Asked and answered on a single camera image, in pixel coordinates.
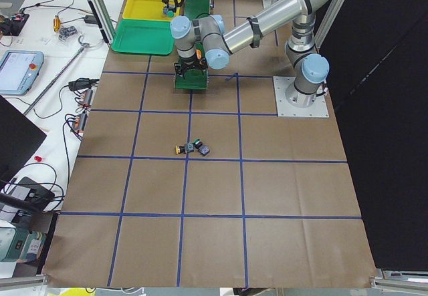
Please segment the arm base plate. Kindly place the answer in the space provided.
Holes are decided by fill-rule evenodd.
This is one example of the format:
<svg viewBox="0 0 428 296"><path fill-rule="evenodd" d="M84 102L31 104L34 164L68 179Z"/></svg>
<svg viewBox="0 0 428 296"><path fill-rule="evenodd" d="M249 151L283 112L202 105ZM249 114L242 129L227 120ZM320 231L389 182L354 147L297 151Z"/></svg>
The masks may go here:
<svg viewBox="0 0 428 296"><path fill-rule="evenodd" d="M295 77L274 76L274 93L279 118L329 118L326 95L322 87L312 95L298 92L294 87Z"/></svg>

